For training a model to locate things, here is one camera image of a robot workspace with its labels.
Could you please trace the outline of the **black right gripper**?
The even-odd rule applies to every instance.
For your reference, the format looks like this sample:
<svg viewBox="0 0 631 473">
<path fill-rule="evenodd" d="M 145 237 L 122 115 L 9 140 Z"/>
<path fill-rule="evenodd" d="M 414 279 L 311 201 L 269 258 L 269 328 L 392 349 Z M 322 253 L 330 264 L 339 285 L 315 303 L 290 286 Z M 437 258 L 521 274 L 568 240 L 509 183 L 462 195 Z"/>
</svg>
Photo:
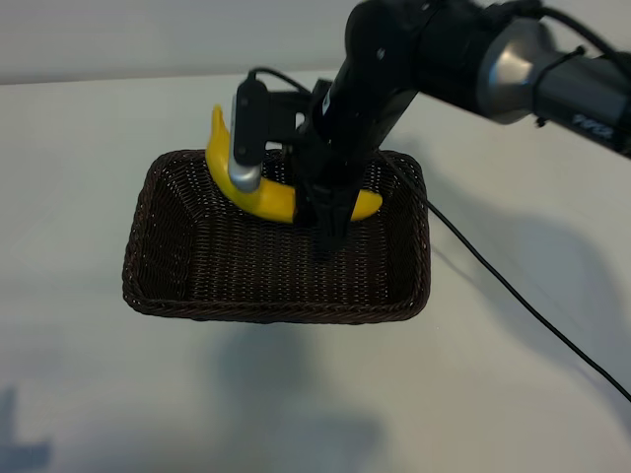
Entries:
<svg viewBox="0 0 631 473">
<path fill-rule="evenodd" d="M 407 78 L 319 79 L 295 158 L 295 225 L 314 256 L 345 243 L 367 160 L 414 99 Z M 328 243 L 310 197 L 331 197 Z"/>
</svg>

